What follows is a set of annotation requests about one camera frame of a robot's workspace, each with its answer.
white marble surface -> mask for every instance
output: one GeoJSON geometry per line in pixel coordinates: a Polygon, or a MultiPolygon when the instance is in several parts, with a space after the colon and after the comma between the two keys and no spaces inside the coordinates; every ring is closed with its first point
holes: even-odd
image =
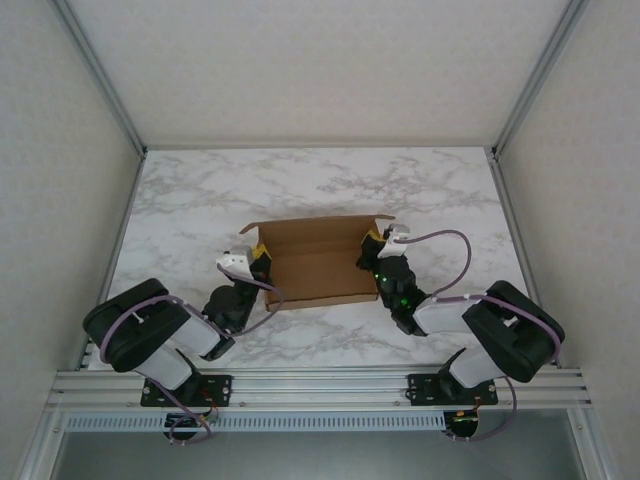
{"type": "MultiPolygon", "coordinates": [[[[252,221],[388,213],[417,236],[465,232],[471,268],[450,292],[480,292],[497,279],[524,282],[482,148],[267,149],[151,152],[110,296],[157,277],[201,308],[228,283],[215,259],[255,244],[252,221]]],[[[409,247],[418,284],[432,291],[462,268],[465,247],[440,237],[409,247]]],[[[251,321],[264,315],[261,296],[251,321]]],[[[380,301],[286,311],[237,344],[215,366],[324,367],[434,364],[470,335],[404,335],[380,301]]],[[[91,368],[101,368],[93,359],[91,368]]]]}

cardboard box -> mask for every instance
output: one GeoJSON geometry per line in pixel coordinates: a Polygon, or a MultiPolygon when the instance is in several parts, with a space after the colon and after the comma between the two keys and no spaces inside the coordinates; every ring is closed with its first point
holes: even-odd
{"type": "MultiPolygon", "coordinates": [[[[378,298],[371,272],[360,270],[360,244],[376,219],[391,215],[356,215],[255,222],[240,233],[258,229],[258,247],[271,257],[271,278],[286,296],[283,310],[368,302],[378,298]]],[[[278,303],[266,292],[267,310],[278,303]]]]}

white wall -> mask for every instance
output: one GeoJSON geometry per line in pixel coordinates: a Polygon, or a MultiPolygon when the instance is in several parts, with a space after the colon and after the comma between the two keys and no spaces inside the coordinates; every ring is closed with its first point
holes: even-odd
{"type": "Polygon", "coordinates": [[[594,0],[502,160],[544,306],[640,478],[640,2],[594,0]]]}
{"type": "Polygon", "coordinates": [[[488,145],[567,0],[71,0],[147,145],[488,145]]]}
{"type": "Polygon", "coordinates": [[[136,158],[44,0],[0,14],[0,478],[77,356],[136,158]]]}

vent grille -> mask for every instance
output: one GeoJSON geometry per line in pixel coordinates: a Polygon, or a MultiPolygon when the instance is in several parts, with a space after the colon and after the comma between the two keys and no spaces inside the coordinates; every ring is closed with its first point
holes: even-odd
{"type": "MultiPolygon", "coordinates": [[[[164,427],[162,413],[76,413],[67,432],[158,432],[164,427]]],[[[305,412],[222,413],[212,423],[218,432],[375,432],[444,430],[442,412],[305,412]]],[[[177,431],[196,431],[178,428],[177,431]]]]}

black mounting plate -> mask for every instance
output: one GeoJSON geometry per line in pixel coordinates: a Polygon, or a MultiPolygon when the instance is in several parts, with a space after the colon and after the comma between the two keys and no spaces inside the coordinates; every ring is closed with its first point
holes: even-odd
{"type": "MultiPolygon", "coordinates": [[[[214,403],[217,407],[228,407],[231,397],[231,375],[202,375],[196,394],[189,401],[183,401],[187,407],[205,407],[214,403]]],[[[144,381],[140,405],[143,407],[174,407],[171,400],[165,397],[149,380],[144,381]]]]}
{"type": "Polygon", "coordinates": [[[474,388],[464,390],[455,400],[450,399],[439,387],[437,373],[412,373],[407,375],[409,388],[405,396],[411,401],[412,407],[431,407],[459,405],[476,406],[476,395],[480,397],[481,405],[497,405],[498,395],[492,380],[482,382],[474,388]]]}

